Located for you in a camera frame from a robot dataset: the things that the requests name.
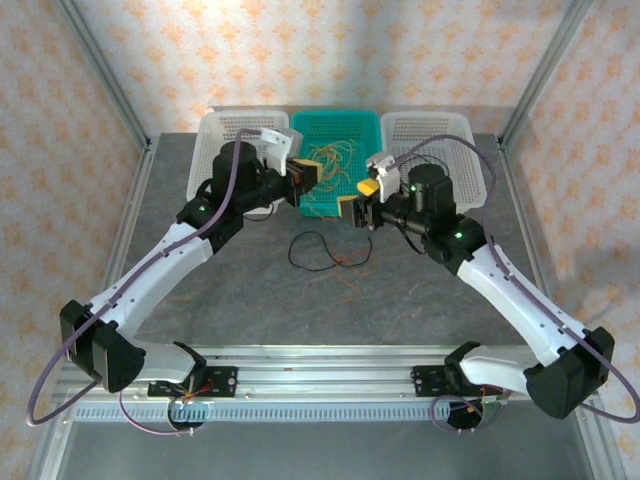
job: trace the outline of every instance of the black motor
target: black motor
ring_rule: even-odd
[[[220,149],[220,153],[213,159],[211,172],[211,195],[212,203],[222,202],[229,177],[231,176],[231,165],[233,162],[233,148],[235,142],[225,143]],[[240,143],[240,158],[238,161],[238,176],[233,189],[232,198],[237,198],[245,193],[258,189],[260,185],[258,169],[260,161],[256,153],[256,147],[247,142]]]

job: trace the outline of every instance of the white basket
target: white basket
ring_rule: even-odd
[[[473,143],[471,127],[464,115],[446,112],[390,112],[382,115],[382,149],[394,157],[408,152],[417,143],[434,135],[450,134]],[[453,182],[453,197],[458,213],[484,205],[487,190],[478,156],[459,142],[441,140],[418,150],[422,155],[433,155],[442,160],[449,170]],[[402,167],[400,178],[408,183],[412,166],[424,162],[421,159],[408,161]]]
[[[235,140],[241,128],[289,128],[289,116],[277,110],[226,110],[202,117],[189,172],[187,200],[195,197],[202,182],[211,178],[213,159],[220,153],[220,147]],[[245,135],[242,139],[256,147],[258,158],[264,158],[266,142],[255,135]],[[269,208],[258,208],[250,213],[267,214],[269,211]]]

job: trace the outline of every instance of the patterned wallpaper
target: patterned wallpaper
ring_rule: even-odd
[[[58,312],[96,293],[139,150],[50,0],[0,2],[0,51],[0,477],[17,479]]]
[[[79,0],[147,132],[205,105],[407,106],[501,132],[570,0]]]
[[[513,149],[517,182],[554,299],[616,338],[614,363],[640,388],[640,9],[596,1]],[[633,412],[624,388],[608,410]],[[640,427],[614,424],[629,478]]]

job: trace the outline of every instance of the black cable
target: black cable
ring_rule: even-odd
[[[409,157],[407,160],[405,160],[404,162],[402,162],[400,164],[400,166],[398,167],[398,172],[402,173],[402,171],[400,170],[402,167],[404,167],[408,162],[410,162],[411,160],[413,160],[414,158],[420,158],[422,159],[425,163],[428,163],[429,165],[435,165],[433,162],[429,161],[429,158],[435,160],[437,162],[437,165],[440,165],[442,167],[442,169],[444,170],[444,174],[447,177],[451,177],[451,172],[449,170],[449,166],[444,162],[444,160],[436,157],[435,155],[429,155],[429,154],[422,154],[422,153],[414,153],[413,155],[411,155],[411,157]],[[402,183],[402,186],[405,188],[406,191],[409,191],[409,185],[404,183],[404,182],[400,182]]]
[[[273,212],[275,211],[276,207],[275,205],[272,203],[271,204],[271,210],[269,210],[269,213],[267,214],[266,217],[262,217],[262,218],[250,218],[250,217],[246,217],[243,216],[243,218],[245,220],[249,220],[250,222],[264,222],[265,220],[269,220],[269,217],[271,217],[271,215],[273,215]]]
[[[398,230],[400,230],[400,233],[414,252],[416,252],[418,255],[424,255],[425,253],[427,253],[426,251],[419,250],[418,247],[416,247],[416,244],[413,243],[413,241],[409,238],[409,235],[407,235],[407,231],[400,225],[398,225]]]
[[[308,267],[305,267],[304,265],[295,263],[292,260],[291,252],[293,250],[293,246],[300,238],[304,237],[305,235],[317,235],[320,237],[320,241],[322,242],[322,246],[327,252],[327,255],[329,255],[329,258],[331,258],[331,260],[333,260],[333,265],[330,265],[328,267],[322,267],[322,268],[308,268]],[[358,262],[358,263],[344,263],[343,261],[338,260],[336,257],[333,256],[333,254],[329,250],[327,241],[325,240],[324,236],[320,232],[316,232],[314,230],[307,230],[306,232],[302,232],[301,234],[296,235],[294,239],[291,240],[291,244],[289,245],[289,252],[287,253],[287,259],[289,260],[289,263],[294,267],[301,268],[302,270],[306,270],[307,272],[324,272],[326,270],[331,270],[332,268],[335,268],[338,266],[344,267],[344,268],[360,267],[369,261],[369,259],[371,258],[371,252],[373,251],[373,241],[371,240],[371,237],[368,237],[367,240],[369,240],[369,252],[367,253],[367,258],[365,258],[362,262]]]
[[[196,192],[196,197],[204,198],[207,195],[207,188],[213,184],[213,178],[207,178],[200,184]]]

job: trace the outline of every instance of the teal basket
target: teal basket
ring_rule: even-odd
[[[358,195],[358,182],[368,178],[366,161],[382,150],[380,119],[375,112],[359,110],[312,110],[291,118],[291,128],[303,135],[299,158],[309,158],[314,147],[325,147],[340,140],[351,141],[355,148],[344,176],[331,192],[311,191],[313,197],[301,198],[299,211],[307,217],[338,217],[338,197]]]

